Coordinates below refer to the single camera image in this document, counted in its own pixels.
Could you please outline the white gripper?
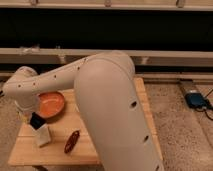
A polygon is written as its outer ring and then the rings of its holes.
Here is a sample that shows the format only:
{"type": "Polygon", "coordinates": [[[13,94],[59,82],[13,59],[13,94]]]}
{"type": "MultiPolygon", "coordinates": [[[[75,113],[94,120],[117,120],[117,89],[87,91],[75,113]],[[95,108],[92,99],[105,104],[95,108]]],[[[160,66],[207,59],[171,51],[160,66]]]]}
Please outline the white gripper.
{"type": "Polygon", "coordinates": [[[22,119],[23,122],[29,124],[30,120],[32,118],[32,114],[34,112],[38,111],[39,108],[39,101],[33,100],[33,101],[16,101],[15,105],[18,109],[18,113],[22,119]]]}

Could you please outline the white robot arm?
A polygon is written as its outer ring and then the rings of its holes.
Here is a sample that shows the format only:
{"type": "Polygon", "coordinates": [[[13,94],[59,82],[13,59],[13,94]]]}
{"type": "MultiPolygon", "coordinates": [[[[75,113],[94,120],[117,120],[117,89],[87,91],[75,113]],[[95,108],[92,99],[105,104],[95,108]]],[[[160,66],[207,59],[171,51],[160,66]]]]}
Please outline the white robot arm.
{"type": "Polygon", "coordinates": [[[3,85],[30,117],[41,93],[72,89],[83,122],[105,171],[164,171],[134,85],[129,55],[110,51],[37,74],[19,68],[3,85]]]}

